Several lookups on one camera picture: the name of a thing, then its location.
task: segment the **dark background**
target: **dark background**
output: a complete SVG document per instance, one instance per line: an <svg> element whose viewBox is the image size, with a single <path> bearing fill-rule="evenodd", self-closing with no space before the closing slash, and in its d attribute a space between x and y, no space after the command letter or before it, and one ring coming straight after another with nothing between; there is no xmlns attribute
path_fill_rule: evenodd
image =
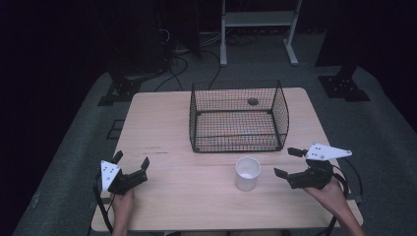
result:
<svg viewBox="0 0 417 236"><path fill-rule="evenodd" d="M198 42L193 38L197 34L191 30L218 30L220 26L220 1L142 2L151 5L142 11L150 13L150 18L156 16L152 24L171 28L177 39L197 51ZM239 2L229 0L227 7L237 9ZM287 1L249 3L248 11L293 7ZM151 55L158 60L166 52L155 47L148 53L135 53L144 49L131 44L138 35L129 26L137 24L142 29L150 23L123 21L116 1L7 0L0 8L0 149L1 166L6 170L1 171L5 206L1 221L8 225L1 234L8 235L28 207L89 89L107 71L109 58L117 58L133 70L155 71L158 67L149 68L144 62ZM188 11L175 14L178 9ZM304 1L297 30L328 30L317 65L358 63L380 81L416 130L416 10L413 1Z"/></svg>

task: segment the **black wire basket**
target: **black wire basket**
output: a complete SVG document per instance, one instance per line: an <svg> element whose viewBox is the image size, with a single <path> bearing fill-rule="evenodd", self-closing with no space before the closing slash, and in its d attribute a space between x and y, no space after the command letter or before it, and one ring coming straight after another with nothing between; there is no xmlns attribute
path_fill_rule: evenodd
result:
<svg viewBox="0 0 417 236"><path fill-rule="evenodd" d="M194 83L189 125L194 152L282 150L289 115L281 84Z"/></svg>

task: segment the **white cup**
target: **white cup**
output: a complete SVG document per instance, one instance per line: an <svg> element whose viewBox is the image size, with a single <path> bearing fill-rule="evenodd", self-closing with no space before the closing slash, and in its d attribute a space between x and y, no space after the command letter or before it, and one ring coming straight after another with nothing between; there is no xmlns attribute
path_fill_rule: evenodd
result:
<svg viewBox="0 0 417 236"><path fill-rule="evenodd" d="M251 156L240 158L236 162L236 187L242 191L253 190L260 173L261 165L256 159Z"/></svg>

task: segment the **robotic hand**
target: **robotic hand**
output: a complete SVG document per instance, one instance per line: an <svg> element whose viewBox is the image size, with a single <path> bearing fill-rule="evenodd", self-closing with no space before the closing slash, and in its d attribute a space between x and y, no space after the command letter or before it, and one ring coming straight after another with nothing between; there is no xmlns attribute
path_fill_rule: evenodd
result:
<svg viewBox="0 0 417 236"><path fill-rule="evenodd" d="M350 150L335 147L313 144L309 150L301 150L290 147L288 154L295 156L306 156L307 170L300 173L288 174L287 172L274 168L275 175L286 179L292 189L314 187L322 189L334 175L330 159L349 156Z"/></svg>
<svg viewBox="0 0 417 236"><path fill-rule="evenodd" d="M101 161L102 190L113 194L124 195L128 190L146 182L149 159L145 158L141 169L132 174L123 174L122 169L117 165L122 158L123 152L119 150L111 162Z"/></svg>

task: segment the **person's arm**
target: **person's arm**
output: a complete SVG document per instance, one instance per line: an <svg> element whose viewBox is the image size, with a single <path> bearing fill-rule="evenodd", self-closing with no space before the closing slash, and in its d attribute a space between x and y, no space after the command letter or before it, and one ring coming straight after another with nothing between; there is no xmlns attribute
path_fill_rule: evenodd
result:
<svg viewBox="0 0 417 236"><path fill-rule="evenodd" d="M126 236L134 208L135 192L133 189L125 195L115 195L113 200L114 223L112 236Z"/></svg>
<svg viewBox="0 0 417 236"><path fill-rule="evenodd" d="M361 225L356 220L352 210L347 204L337 179L332 178L321 190L315 188L305 188L304 190L336 217L340 226L346 230L347 235L365 235Z"/></svg>

